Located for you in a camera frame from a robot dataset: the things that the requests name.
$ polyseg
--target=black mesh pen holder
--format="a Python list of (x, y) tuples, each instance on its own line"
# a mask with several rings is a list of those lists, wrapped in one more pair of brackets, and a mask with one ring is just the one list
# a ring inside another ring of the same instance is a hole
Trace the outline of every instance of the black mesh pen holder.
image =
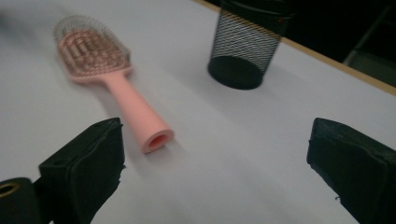
[(222, 0), (209, 74), (231, 88), (259, 87), (292, 15), (282, 0)]

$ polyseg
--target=hairbrush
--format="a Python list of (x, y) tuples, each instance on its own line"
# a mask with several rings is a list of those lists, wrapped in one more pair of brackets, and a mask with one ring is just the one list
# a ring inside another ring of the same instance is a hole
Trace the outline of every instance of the hairbrush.
[(130, 51), (101, 22), (71, 16), (54, 30), (64, 69), (77, 83), (105, 83), (118, 102), (142, 152), (161, 148), (174, 132), (128, 82)]

